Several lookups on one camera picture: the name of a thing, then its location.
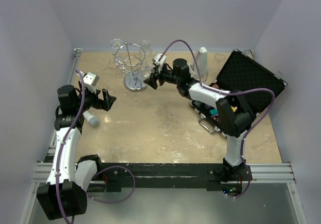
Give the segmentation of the clear glass on rack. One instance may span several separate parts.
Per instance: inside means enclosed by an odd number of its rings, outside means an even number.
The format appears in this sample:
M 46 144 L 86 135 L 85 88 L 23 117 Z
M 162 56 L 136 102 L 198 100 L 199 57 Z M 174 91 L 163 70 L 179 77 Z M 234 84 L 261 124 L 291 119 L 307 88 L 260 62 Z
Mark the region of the clear glass on rack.
M 113 49 L 113 59 L 109 61 L 112 68 L 121 67 L 123 62 L 123 55 L 121 55 L 121 48 L 124 45 L 122 39 L 116 38 L 110 41 L 110 47 Z

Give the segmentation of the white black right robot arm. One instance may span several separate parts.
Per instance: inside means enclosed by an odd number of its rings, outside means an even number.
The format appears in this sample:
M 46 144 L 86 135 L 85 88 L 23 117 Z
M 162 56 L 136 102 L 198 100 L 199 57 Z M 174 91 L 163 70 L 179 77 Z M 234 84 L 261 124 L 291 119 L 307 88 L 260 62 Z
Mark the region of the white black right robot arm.
M 227 135 L 227 152 L 223 159 L 221 180 L 235 180 L 245 167 L 245 136 L 254 121 L 254 113 L 245 97 L 228 91 L 215 92 L 194 79 L 187 61 L 182 58 L 168 64 L 155 66 L 144 83 L 157 89 L 165 82 L 176 85 L 179 94 L 187 99 L 199 101 L 218 111 L 220 129 Z

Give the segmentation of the black poker chip case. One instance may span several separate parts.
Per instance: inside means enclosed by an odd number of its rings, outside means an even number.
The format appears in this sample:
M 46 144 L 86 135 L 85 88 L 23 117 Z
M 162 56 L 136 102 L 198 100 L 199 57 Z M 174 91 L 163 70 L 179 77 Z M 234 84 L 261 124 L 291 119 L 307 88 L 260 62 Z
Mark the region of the black poker chip case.
M 221 90 L 234 92 L 247 91 L 257 88 L 267 88 L 278 96 L 287 86 L 287 83 L 278 78 L 271 71 L 251 59 L 239 50 L 233 50 L 226 63 L 216 77 L 216 84 Z M 262 113 L 271 103 L 272 96 L 265 91 L 256 91 L 242 95 L 245 97 L 251 110 L 256 115 Z M 199 101 L 191 101 L 191 107 L 215 127 L 220 129 L 218 111 Z

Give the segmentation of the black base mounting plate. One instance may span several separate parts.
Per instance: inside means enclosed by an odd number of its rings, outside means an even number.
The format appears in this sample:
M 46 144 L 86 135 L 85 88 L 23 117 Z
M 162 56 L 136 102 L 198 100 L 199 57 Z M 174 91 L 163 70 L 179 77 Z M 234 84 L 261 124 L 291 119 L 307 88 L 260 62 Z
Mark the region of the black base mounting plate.
M 107 192 L 123 188 L 176 188 L 221 191 L 224 184 L 252 180 L 249 166 L 231 169 L 222 163 L 101 163 L 91 184 L 104 184 Z

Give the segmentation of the chrome wine glass rack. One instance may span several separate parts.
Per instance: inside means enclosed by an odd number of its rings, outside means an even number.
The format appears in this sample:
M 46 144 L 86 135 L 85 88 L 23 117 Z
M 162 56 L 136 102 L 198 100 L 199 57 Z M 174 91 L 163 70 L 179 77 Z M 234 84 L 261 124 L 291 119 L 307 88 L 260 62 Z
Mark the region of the chrome wine glass rack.
M 121 55 L 123 55 L 122 66 L 116 68 L 124 74 L 124 87 L 131 92 L 144 91 L 147 85 L 143 82 L 144 80 L 139 71 L 140 64 L 143 62 L 139 56 L 139 44 L 124 41 Z

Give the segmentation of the tall clear flute glass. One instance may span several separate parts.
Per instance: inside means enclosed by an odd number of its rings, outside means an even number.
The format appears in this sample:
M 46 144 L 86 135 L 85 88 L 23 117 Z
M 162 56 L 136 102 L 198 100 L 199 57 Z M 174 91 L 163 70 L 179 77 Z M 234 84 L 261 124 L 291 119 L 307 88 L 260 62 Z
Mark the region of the tall clear flute glass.
M 143 62 L 149 62 L 151 60 L 152 47 L 149 40 L 142 40 L 139 43 L 139 56 Z

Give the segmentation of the ribbed clear glass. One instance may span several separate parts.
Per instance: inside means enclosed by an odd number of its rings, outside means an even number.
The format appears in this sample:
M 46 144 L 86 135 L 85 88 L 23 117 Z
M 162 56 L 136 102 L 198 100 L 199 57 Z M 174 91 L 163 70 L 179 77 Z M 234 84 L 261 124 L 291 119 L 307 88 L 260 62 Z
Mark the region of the ribbed clear glass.
M 139 69 L 143 80 L 147 79 L 150 77 L 150 74 L 153 71 L 153 67 L 151 64 L 147 63 L 147 62 L 142 62 L 140 64 L 140 69 Z

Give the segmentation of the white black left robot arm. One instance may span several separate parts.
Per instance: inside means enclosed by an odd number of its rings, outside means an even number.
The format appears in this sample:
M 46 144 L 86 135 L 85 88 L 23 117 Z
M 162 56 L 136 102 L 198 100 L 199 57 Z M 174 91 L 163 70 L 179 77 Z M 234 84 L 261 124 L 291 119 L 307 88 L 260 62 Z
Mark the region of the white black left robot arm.
M 104 174 L 98 155 L 76 160 L 85 112 L 90 108 L 109 111 L 116 101 L 107 89 L 90 91 L 64 85 L 57 90 L 56 151 L 45 185 L 37 189 L 37 199 L 49 220 L 74 217 L 87 209 L 87 189 L 91 179 Z

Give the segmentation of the white grey microphone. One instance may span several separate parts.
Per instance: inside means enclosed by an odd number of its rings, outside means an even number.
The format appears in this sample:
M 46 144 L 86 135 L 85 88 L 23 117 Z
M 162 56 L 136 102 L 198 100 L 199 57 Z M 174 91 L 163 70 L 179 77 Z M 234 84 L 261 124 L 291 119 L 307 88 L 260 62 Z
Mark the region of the white grey microphone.
M 99 125 L 99 119 L 92 115 L 89 111 L 85 111 L 83 116 L 90 126 L 97 127 Z

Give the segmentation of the white metronome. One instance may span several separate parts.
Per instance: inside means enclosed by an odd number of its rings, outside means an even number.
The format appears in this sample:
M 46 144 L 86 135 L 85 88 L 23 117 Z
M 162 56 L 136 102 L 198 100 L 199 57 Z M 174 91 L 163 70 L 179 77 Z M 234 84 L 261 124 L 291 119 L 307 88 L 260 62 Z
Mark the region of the white metronome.
M 197 61 L 197 64 L 198 64 L 198 68 L 199 68 L 199 71 L 200 71 L 201 81 L 202 82 L 205 82 L 207 80 L 207 77 L 208 77 L 207 54 L 208 54 L 207 49 L 205 47 L 201 47 L 198 50 L 197 55 L 196 55 L 196 61 Z M 195 62 L 190 63 L 189 66 L 190 66 L 191 76 L 193 78 L 195 78 L 195 79 L 199 79 L 199 75 L 198 75 L 198 72 L 197 72 L 197 68 L 196 68 Z

